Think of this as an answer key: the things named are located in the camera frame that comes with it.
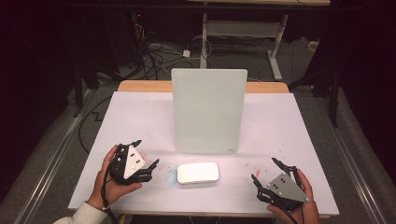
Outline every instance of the finger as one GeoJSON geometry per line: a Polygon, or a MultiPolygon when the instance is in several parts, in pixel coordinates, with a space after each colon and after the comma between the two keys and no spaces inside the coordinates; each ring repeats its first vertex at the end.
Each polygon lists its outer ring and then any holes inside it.
{"type": "Polygon", "coordinates": [[[314,193],[312,191],[312,186],[309,183],[308,179],[305,177],[303,171],[300,169],[297,170],[297,175],[300,177],[301,183],[304,187],[304,192],[308,196],[309,199],[314,200],[314,193]]]}
{"type": "Polygon", "coordinates": [[[128,186],[122,186],[122,188],[120,189],[120,192],[122,195],[131,193],[137,189],[141,189],[142,188],[142,184],[141,183],[133,183],[132,185],[128,185],[128,186]]]}
{"type": "Polygon", "coordinates": [[[290,218],[282,210],[280,210],[280,208],[270,204],[267,206],[267,210],[272,212],[277,218],[281,219],[285,223],[290,223],[290,218]]]}
{"type": "Polygon", "coordinates": [[[110,151],[107,152],[107,155],[105,156],[105,159],[103,160],[102,164],[102,170],[105,170],[110,163],[111,159],[114,157],[114,154],[116,154],[118,146],[114,145],[113,148],[110,149],[110,151]]]}

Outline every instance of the white rectangular object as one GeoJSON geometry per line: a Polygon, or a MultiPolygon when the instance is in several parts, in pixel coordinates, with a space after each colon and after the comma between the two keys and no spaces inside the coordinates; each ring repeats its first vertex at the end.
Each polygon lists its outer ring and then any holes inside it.
{"type": "Polygon", "coordinates": [[[177,182],[197,184],[214,182],[219,179],[219,167],[214,162],[196,162],[177,167],[177,182]]]}
{"type": "Polygon", "coordinates": [[[247,77],[245,69],[172,69],[177,151],[237,151],[247,77]]]}
{"type": "Polygon", "coordinates": [[[148,164],[160,159],[143,188],[123,196],[112,210],[128,214],[270,217],[260,202],[251,174],[266,186],[279,175],[275,157],[301,168],[315,192],[319,213],[338,215],[332,191],[305,128],[294,96],[289,93],[246,94],[238,153],[176,152],[171,92],[114,92],[105,119],[73,193],[77,209],[92,193],[103,158],[118,143],[141,139],[136,149],[148,164]],[[213,161],[219,180],[210,186],[180,185],[181,163],[213,161]]]}

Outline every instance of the wooden table edge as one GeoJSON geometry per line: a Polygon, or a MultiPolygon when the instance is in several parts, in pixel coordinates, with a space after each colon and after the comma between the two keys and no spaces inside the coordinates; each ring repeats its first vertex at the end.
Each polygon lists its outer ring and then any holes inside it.
{"type": "MultiPolygon", "coordinates": [[[[118,91],[172,92],[172,81],[125,80],[118,91]]],[[[247,82],[246,93],[290,93],[283,82],[247,82]]]]}

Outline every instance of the desk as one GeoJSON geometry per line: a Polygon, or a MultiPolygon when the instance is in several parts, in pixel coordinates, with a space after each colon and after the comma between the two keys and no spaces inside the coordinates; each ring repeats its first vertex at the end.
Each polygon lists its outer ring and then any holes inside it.
{"type": "MultiPolygon", "coordinates": [[[[193,2],[208,3],[239,3],[239,4],[258,4],[258,5],[301,5],[306,7],[328,6],[330,0],[190,0],[193,2]]],[[[202,31],[202,53],[201,68],[206,68],[207,50],[206,42],[208,35],[234,35],[234,36],[255,36],[255,37],[274,37],[274,47],[267,51],[273,75],[276,81],[282,80],[279,66],[276,62],[276,53],[282,40],[283,32],[289,15],[283,15],[281,22],[257,22],[257,21],[210,21],[207,13],[204,13],[202,31]]]]}
{"type": "Polygon", "coordinates": [[[337,206],[294,96],[285,87],[282,83],[248,83],[247,91],[279,93],[247,93],[238,152],[208,155],[176,152],[169,81],[122,82],[113,95],[68,207],[77,209],[90,195],[103,157],[114,144],[141,139],[143,142],[137,150],[145,161],[150,164],[160,159],[160,162],[153,171],[153,179],[113,204],[115,211],[142,215],[270,217],[272,214],[265,210],[265,204],[256,198],[257,190],[250,175],[254,174],[266,185],[281,173],[271,161],[276,157],[304,170],[323,216],[337,215],[337,206]],[[177,167],[199,161],[215,162],[219,166],[219,181],[179,185],[177,167]]]}

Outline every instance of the white table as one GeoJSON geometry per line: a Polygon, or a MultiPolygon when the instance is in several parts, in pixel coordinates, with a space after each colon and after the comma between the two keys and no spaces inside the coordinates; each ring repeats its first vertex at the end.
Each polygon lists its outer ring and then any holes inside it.
{"type": "Polygon", "coordinates": [[[281,170],[275,157],[296,165],[309,178],[323,217],[338,215],[332,192],[304,126],[294,96],[290,93],[247,93],[236,154],[184,154],[175,150],[171,92],[114,93],[92,151],[75,189],[70,209],[77,209],[92,192],[103,157],[115,144],[143,140],[137,150],[149,166],[160,159],[153,179],[143,188],[125,195],[112,205],[128,214],[270,217],[265,203],[256,198],[250,177],[265,186],[281,170]],[[219,181],[181,186],[177,167],[182,163],[213,161],[219,166],[219,181]]]}

